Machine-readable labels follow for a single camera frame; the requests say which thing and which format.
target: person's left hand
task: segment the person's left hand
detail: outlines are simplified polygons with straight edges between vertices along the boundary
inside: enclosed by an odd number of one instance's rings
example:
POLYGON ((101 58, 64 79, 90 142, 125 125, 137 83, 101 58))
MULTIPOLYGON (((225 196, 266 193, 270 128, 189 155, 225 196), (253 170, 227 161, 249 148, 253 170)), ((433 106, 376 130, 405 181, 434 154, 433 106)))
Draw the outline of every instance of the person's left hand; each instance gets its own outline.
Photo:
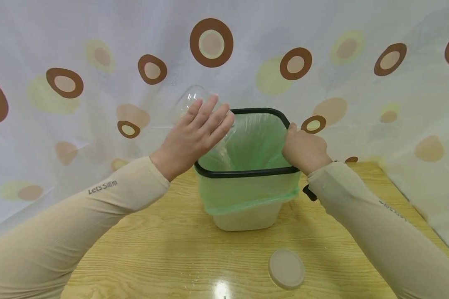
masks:
POLYGON ((212 112, 216 103, 218 95, 212 95, 204 104, 202 99, 194 101, 161 147, 150 155, 155 167, 168 181, 190 169, 230 130, 234 114, 227 115, 229 104, 222 104, 212 112))

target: black trash can rim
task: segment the black trash can rim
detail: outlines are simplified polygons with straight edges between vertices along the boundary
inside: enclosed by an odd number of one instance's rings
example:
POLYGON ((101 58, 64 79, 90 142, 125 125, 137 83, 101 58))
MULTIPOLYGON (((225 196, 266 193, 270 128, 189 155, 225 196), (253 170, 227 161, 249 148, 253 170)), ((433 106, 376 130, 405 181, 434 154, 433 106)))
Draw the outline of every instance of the black trash can rim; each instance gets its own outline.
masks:
MULTIPOLYGON (((231 109, 234 114, 257 114, 257 113, 268 113, 274 114, 281 119, 283 125, 288 128, 290 125, 289 120, 286 116, 279 110, 273 108, 243 108, 243 109, 231 109)), ((196 172, 204 177, 210 179, 231 179, 234 177, 251 177, 251 176, 276 176, 278 174, 291 174, 297 173, 299 169, 293 166, 279 167, 277 169, 258 169, 258 170, 241 170, 241 171, 211 171, 204 169, 199 161, 195 164, 196 172)))

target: hand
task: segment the hand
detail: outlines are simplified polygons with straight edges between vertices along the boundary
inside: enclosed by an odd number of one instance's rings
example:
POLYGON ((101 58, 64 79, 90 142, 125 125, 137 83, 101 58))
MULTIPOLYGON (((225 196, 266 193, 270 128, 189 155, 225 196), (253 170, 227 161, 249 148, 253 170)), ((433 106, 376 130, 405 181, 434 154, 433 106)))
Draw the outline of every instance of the hand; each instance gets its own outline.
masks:
POLYGON ((296 124, 291 123, 286 134, 283 157, 289 164, 309 175, 315 170, 332 163, 331 158, 326 153, 328 145, 326 141, 314 134, 297 130, 296 124))
POLYGON ((150 155, 155 167, 168 181, 190 169, 230 130, 234 114, 227 114, 228 104, 222 104, 212 112, 216 103, 218 95, 212 95, 205 104, 202 99, 194 101, 161 147, 150 155))

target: trash can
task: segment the trash can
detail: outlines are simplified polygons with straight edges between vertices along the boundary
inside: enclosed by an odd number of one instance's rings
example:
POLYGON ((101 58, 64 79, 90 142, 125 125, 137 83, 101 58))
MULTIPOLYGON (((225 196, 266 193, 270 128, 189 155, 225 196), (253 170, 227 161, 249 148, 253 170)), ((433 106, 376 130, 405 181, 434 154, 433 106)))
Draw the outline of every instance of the trash can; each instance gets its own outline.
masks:
POLYGON ((233 132, 194 165, 199 194, 220 229, 267 228, 299 194, 301 173, 281 154, 290 123, 271 108, 231 111, 233 132))

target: green plastic bag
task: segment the green plastic bag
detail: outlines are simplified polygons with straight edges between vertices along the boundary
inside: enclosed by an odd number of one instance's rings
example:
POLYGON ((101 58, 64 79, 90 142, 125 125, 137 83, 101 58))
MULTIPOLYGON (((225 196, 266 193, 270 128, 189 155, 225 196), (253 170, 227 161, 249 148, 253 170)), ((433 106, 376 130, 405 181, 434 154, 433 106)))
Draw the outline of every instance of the green plastic bag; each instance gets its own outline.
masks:
POLYGON ((293 199, 301 173, 281 154, 287 118, 271 108, 232 111, 234 127, 195 163, 206 212, 222 215, 293 199))

